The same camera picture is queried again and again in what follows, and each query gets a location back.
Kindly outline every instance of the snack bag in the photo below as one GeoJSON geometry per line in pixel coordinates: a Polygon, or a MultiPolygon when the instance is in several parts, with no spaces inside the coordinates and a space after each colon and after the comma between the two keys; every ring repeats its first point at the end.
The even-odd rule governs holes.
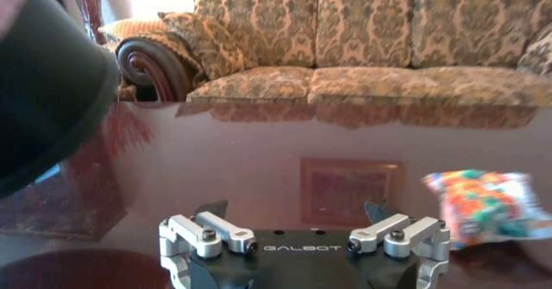
{"type": "Polygon", "coordinates": [[[451,250],[552,237],[552,214],[539,207],[526,174],[471,169],[429,174],[422,182],[441,201],[451,250]]]}

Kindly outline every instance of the sofa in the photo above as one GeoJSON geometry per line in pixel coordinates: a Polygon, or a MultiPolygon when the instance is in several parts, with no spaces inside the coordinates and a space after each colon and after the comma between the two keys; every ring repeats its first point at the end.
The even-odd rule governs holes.
{"type": "Polygon", "coordinates": [[[110,44],[159,101],[552,104],[552,0],[194,0],[150,25],[110,44]]]}

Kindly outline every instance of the silver gripper arm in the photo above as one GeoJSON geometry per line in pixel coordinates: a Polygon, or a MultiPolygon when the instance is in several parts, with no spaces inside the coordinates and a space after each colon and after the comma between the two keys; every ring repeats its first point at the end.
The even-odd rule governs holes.
{"type": "Polygon", "coordinates": [[[195,223],[203,228],[214,230],[215,234],[219,235],[222,241],[227,244],[230,252],[245,255],[251,255],[257,252],[258,244],[253,231],[249,229],[238,228],[207,211],[197,214],[195,223]]]}
{"type": "Polygon", "coordinates": [[[407,216],[395,214],[373,226],[353,230],[347,250],[373,252],[381,241],[387,256],[401,259],[410,255],[410,251],[419,256],[417,289],[434,288],[438,275],[447,271],[450,231],[445,223],[425,217],[410,224],[407,216]]]}
{"type": "Polygon", "coordinates": [[[182,255],[195,252],[201,258],[217,257],[222,241],[230,251],[253,254],[257,251],[253,231],[235,227],[207,211],[195,215],[195,222],[177,215],[158,226],[161,267],[170,272],[175,289],[190,289],[187,263],[182,255]]]}

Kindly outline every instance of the wooden armrest carving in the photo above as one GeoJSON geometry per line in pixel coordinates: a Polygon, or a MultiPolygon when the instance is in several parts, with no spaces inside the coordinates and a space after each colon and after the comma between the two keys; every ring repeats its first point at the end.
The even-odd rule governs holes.
{"type": "Polygon", "coordinates": [[[161,44],[142,38],[129,39],[117,48],[117,60],[127,81],[153,85],[157,101],[185,101],[194,73],[161,44]]]}

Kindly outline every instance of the red vase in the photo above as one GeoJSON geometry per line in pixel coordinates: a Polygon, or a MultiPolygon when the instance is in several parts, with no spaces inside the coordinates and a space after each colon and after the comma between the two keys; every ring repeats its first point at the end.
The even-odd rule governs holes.
{"type": "Polygon", "coordinates": [[[82,16],[86,34],[98,44],[105,43],[103,35],[97,28],[103,24],[101,19],[101,0],[75,0],[82,16]]]}

